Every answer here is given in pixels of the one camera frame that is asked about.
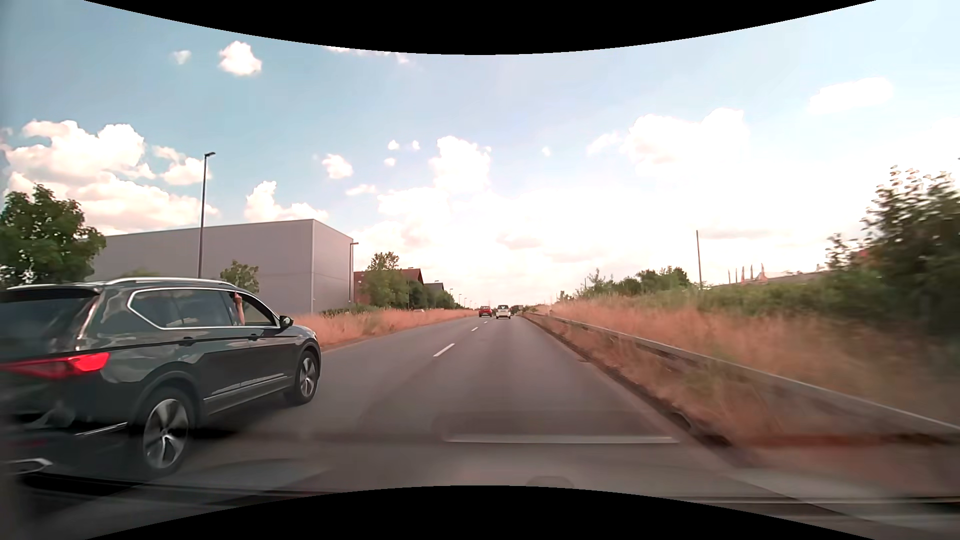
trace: street lamp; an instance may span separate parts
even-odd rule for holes
[[[213,156],[216,152],[207,152],[204,154],[204,188],[200,197],[200,250],[197,254],[197,279],[200,279],[204,271],[204,217],[206,216],[206,159]]]

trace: red tail light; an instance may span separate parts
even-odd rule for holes
[[[110,353],[63,356],[43,360],[27,360],[0,364],[0,369],[21,375],[30,375],[44,379],[66,379],[103,369],[107,365]]]

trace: gray warehouse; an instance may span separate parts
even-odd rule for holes
[[[107,236],[90,281],[138,269],[196,278],[200,229]],[[202,277],[220,279],[234,259],[259,266],[257,294],[284,315],[348,307],[353,298],[353,239],[314,219],[204,227]]]

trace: tire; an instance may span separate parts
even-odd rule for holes
[[[320,361],[310,351],[300,353],[297,362],[297,375],[294,387],[283,395],[287,403],[292,406],[306,405],[313,401],[317,394],[317,385],[320,383]]]
[[[129,431],[125,476],[150,481],[175,473],[193,447],[197,405],[174,386],[161,386],[144,400]]]

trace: cloud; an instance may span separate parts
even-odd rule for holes
[[[156,175],[141,162],[144,138],[132,126],[110,124],[93,134],[77,122],[32,121],[23,127],[26,137],[47,138],[49,146],[35,144],[2,150],[10,164],[5,194],[32,193],[36,184],[56,197],[76,200],[86,223],[109,234],[135,233],[193,225],[200,220],[200,201],[127,179]],[[206,205],[206,213],[220,211]]]
[[[323,210],[312,208],[306,203],[294,203],[285,209],[274,201],[276,182],[262,182],[247,195],[247,207],[244,217],[248,221],[290,221],[295,219],[316,219],[326,221],[329,214]]]
[[[172,53],[174,61],[180,65],[184,65],[186,61],[190,60],[190,51],[176,51]]]
[[[622,140],[623,139],[617,133],[600,135],[596,140],[587,145],[587,155],[593,156],[595,154],[599,154],[604,148],[613,146]]]
[[[376,187],[372,185],[360,184],[357,187],[351,187],[347,190],[347,195],[353,197],[354,195],[361,195],[363,193],[376,193]]]
[[[437,140],[440,155],[429,161],[434,185],[451,193],[480,191],[490,181],[490,155],[477,150],[476,143],[449,135]]]
[[[405,53],[392,53],[387,51],[368,51],[366,49],[350,49],[348,47],[332,47],[330,45],[324,45],[324,47],[326,47],[327,50],[333,51],[334,53],[340,53],[340,54],[350,53],[358,57],[370,57],[370,56],[388,57],[390,55],[394,55],[394,57],[396,58],[396,63],[401,63],[401,64],[410,63],[410,59],[407,58],[407,55]]]
[[[167,184],[191,185],[199,184],[204,180],[203,160],[188,158],[185,154],[181,154],[173,148],[166,146],[155,146],[154,156],[172,161],[167,172],[160,175]],[[213,178],[209,167],[207,167],[206,177],[208,180]]]
[[[830,233],[855,230],[891,165],[950,170],[960,147],[960,118],[948,118],[829,162],[773,160],[749,152],[745,116],[732,109],[699,121],[641,115],[620,145],[629,143],[625,158],[649,161],[644,172],[655,187],[602,191],[585,182],[500,195],[486,182],[490,153],[445,137],[430,161],[433,184],[423,178],[429,186],[380,195],[381,220],[351,232],[360,242],[357,267],[394,251],[402,266],[418,266],[429,281],[470,298],[533,303],[570,292],[597,267],[621,279],[680,265],[694,277],[699,230],[707,282],[726,282],[728,269],[750,264],[812,271]]]
[[[700,122],[670,116],[640,116],[620,151],[640,175],[692,173],[730,167],[745,158],[750,132],[743,110],[721,108]]]
[[[353,166],[347,163],[343,156],[327,154],[323,164],[326,166],[326,174],[330,175],[333,180],[353,176]]]
[[[813,114],[829,114],[858,107],[872,107],[888,101],[894,95],[893,85],[882,77],[860,79],[820,88],[810,98],[809,111]]]
[[[250,45],[234,41],[220,51],[220,68],[237,76],[250,76],[263,69],[263,61],[253,55]]]

